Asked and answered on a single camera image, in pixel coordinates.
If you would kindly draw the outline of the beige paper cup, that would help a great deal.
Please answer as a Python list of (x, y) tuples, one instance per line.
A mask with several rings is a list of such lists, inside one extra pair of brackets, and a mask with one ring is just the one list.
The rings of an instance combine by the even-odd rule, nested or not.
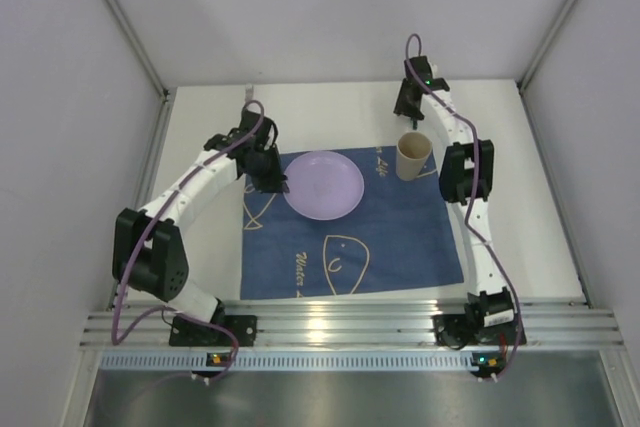
[(432, 142), (422, 133), (405, 133), (396, 145), (396, 175), (402, 181), (416, 179), (432, 153)]

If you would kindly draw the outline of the lilac plastic plate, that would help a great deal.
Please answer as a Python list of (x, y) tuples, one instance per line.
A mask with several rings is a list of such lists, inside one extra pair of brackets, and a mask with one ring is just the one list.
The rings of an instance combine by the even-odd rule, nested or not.
[(314, 151), (301, 154), (285, 169), (287, 204), (311, 220), (332, 221), (350, 214), (364, 196), (364, 177), (343, 154)]

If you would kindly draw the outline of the fork with green handle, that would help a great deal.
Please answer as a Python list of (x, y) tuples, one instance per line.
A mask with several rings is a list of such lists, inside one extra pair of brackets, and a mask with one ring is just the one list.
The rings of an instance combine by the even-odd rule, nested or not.
[(244, 102), (245, 103), (249, 103), (250, 101), (253, 100), (254, 97), (254, 86), (252, 84), (247, 84), (245, 86), (245, 99)]

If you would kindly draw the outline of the blue placemat with yellow drawings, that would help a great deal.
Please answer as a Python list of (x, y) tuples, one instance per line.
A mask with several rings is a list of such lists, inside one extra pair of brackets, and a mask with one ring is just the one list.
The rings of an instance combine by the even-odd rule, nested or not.
[(433, 159), (400, 180), (393, 146), (343, 149), (363, 175), (358, 206), (336, 220), (294, 211), (246, 184), (240, 297), (286, 299), (444, 287), (463, 269)]

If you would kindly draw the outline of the white robot arm, image right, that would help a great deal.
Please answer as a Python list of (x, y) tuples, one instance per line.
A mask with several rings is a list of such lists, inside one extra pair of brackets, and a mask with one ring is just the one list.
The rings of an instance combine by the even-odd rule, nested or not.
[(479, 138), (472, 122), (452, 105), (450, 87), (433, 76), (424, 55), (408, 56), (394, 113), (414, 124), (425, 120), (444, 146), (439, 190), (461, 223), (469, 268), (463, 327), (477, 341), (518, 335), (518, 302), (493, 247), (488, 221), (493, 187), (493, 142)]

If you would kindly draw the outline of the white robot arm, image left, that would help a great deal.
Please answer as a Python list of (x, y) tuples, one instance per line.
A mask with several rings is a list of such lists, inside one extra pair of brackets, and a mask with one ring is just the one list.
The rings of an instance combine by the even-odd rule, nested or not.
[(115, 222), (112, 275), (200, 322), (215, 323), (222, 301), (202, 290), (190, 272), (183, 234), (215, 197), (243, 176), (261, 193), (288, 190), (273, 120), (252, 111), (227, 134), (204, 144), (187, 171), (139, 210), (126, 208)]

